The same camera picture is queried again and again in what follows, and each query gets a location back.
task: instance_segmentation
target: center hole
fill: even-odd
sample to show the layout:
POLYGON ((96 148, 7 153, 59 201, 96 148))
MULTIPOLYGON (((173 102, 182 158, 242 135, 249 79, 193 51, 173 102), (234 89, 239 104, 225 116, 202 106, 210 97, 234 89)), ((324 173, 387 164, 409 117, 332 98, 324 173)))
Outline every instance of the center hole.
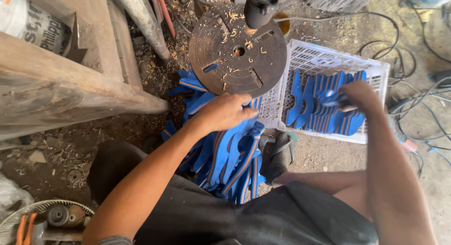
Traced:
POLYGON ((244 48, 244 47, 237 46, 237 47, 235 47, 235 49, 233 50, 233 52, 234 52, 234 54, 235 54, 236 56, 242 56, 242 55, 245 54, 245 48, 244 48))

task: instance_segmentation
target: ground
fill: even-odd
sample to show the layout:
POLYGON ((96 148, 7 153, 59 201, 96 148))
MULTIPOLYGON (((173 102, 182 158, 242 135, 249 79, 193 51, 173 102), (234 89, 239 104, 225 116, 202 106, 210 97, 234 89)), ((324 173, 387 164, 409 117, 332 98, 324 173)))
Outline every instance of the ground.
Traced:
MULTIPOLYGON (((174 9, 181 20, 191 30, 196 21, 191 0, 178 0, 173 3, 174 9)), ((449 69, 450 65, 431 52, 427 51, 422 41, 418 18, 403 0, 372 0, 361 11, 372 11, 392 17, 400 27, 399 46, 410 49, 416 57, 417 69, 414 75, 406 80, 419 91, 426 91, 433 82, 427 75, 449 69)), ((322 18, 334 13, 314 10, 302 2, 285 10, 289 16, 307 18, 322 18)), ((425 33, 429 45, 444 57, 449 57, 448 47, 451 40, 449 29, 441 19, 440 11, 421 11, 423 21, 427 21, 425 33)), ((118 139, 142 146, 143 141, 158 135, 166 124, 166 120, 175 121, 176 127, 183 122, 184 105, 181 96, 169 98, 166 92, 175 87, 178 82, 176 70, 188 68, 189 35, 175 24, 177 39, 172 40, 169 31, 164 28, 167 46, 172 53, 172 59, 165 65, 150 50, 135 25, 130 24, 130 32, 134 40, 135 52, 139 70, 143 79, 144 90, 171 102, 171 112, 162 115, 122 114, 114 117, 84 122, 69 127, 32 135, 32 142, 19 151, 4 150, 0 152, 3 162, 1 171, 18 185, 29 191, 36 201, 54 197, 70 199, 95 208, 91 202, 89 189, 86 186, 86 175, 94 160, 97 145, 106 139, 118 139), (35 151, 41 151, 46 163, 31 163, 29 156, 35 151)), ((317 45, 330 47, 349 53, 356 53, 365 43, 371 41, 394 42, 395 30, 386 19, 360 15, 352 18, 342 18, 323 23, 311 23, 302 20, 291 21, 290 39, 303 40, 317 45)), ((373 46, 366 50, 364 57, 371 57, 386 46, 373 46)), ((395 53, 383 58, 383 61, 393 64, 395 53)), ((412 68, 412 61, 407 53, 403 53, 405 70, 412 68)), ((386 103, 393 99, 414 96, 416 91, 405 83, 393 86, 387 91, 386 103)), ((451 131, 450 103, 438 98, 428 97, 425 103, 431 106, 445 130, 451 131)), ((433 117, 424 106, 418 106, 402 121, 407 134, 415 138, 433 138, 441 135, 440 129, 433 117)), ((419 153, 425 159, 425 167, 420 177, 420 183, 425 190, 431 219, 437 240, 440 244, 451 242, 451 167, 436 152, 428 153, 429 147, 422 142, 419 153)), ((433 141, 433 144, 451 146, 447 138, 433 141)), ((318 138, 300 134, 295 151, 295 161, 290 166, 294 172, 350 171, 365 168, 366 145, 341 142, 326 138, 318 138)), ((418 159, 406 152, 412 167, 418 169, 418 159)), ((260 187, 260 193, 269 188, 260 187)))

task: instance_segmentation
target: circular metal plate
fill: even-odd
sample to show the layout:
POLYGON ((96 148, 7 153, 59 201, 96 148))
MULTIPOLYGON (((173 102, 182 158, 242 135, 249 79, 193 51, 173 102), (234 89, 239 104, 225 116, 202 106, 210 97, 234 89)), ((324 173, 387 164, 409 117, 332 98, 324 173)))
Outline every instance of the circular metal plate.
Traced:
POLYGON ((244 5, 227 4, 204 13, 191 33, 189 58, 209 91, 249 93, 257 98, 282 77, 286 44, 273 20, 253 36, 247 35, 243 9, 244 5))

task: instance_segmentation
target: plastic crate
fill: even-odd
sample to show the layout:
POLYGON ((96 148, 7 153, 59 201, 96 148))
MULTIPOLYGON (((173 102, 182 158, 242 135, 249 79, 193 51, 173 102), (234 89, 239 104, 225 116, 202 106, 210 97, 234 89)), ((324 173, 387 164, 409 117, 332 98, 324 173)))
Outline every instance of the plastic crate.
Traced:
POLYGON ((267 128, 366 144, 368 141, 366 121, 352 136, 325 134, 287 127, 282 117, 285 117, 286 110, 291 109, 294 104, 294 97, 290 94, 293 75, 295 71, 299 71, 302 89, 304 89, 309 76, 313 77, 319 73, 333 75, 339 71, 354 74, 357 71, 365 70, 368 83, 378 92, 381 103, 384 104, 390 64, 300 40, 290 41, 287 45, 287 54, 287 64, 283 77, 276 86, 262 97, 258 121, 262 122, 267 128))

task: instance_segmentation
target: black shorts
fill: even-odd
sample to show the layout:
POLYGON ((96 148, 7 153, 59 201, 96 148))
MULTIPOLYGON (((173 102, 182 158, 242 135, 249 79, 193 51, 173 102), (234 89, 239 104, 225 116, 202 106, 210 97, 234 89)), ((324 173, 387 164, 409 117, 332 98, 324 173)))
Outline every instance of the black shorts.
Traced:
MULTIPOLYGON (((107 141, 91 168, 88 185, 102 202, 145 156, 136 147, 107 141)), ((341 200, 299 182, 281 186, 243 205, 233 206, 196 184, 174 175, 135 244, 366 245, 375 243, 374 224, 341 200)))

